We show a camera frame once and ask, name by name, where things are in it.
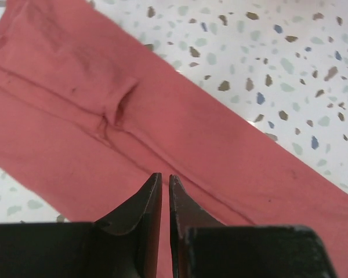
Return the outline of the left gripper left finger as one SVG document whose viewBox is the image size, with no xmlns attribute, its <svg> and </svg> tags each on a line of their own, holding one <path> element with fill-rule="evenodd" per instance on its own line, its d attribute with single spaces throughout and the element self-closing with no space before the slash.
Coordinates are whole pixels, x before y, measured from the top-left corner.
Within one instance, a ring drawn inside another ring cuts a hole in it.
<svg viewBox="0 0 348 278">
<path fill-rule="evenodd" d="M 0 224 L 0 277 L 155 277 L 162 176 L 95 222 Z"/>
</svg>

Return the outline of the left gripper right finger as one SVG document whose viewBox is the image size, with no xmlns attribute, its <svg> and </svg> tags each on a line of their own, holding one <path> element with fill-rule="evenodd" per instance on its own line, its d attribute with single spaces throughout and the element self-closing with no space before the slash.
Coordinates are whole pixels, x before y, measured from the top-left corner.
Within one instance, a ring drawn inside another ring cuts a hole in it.
<svg viewBox="0 0 348 278">
<path fill-rule="evenodd" d="M 226 226 L 169 177 L 174 277 L 336 277 L 322 240 L 306 226 Z"/>
</svg>

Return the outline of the pink t shirt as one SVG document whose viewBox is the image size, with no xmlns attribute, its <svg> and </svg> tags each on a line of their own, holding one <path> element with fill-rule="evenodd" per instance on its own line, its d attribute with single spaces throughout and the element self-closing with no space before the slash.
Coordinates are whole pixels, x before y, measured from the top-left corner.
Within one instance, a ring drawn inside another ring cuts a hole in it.
<svg viewBox="0 0 348 278">
<path fill-rule="evenodd" d="M 348 277 L 348 1 L 0 1 L 0 223 L 94 221 L 153 172 Z"/>
</svg>

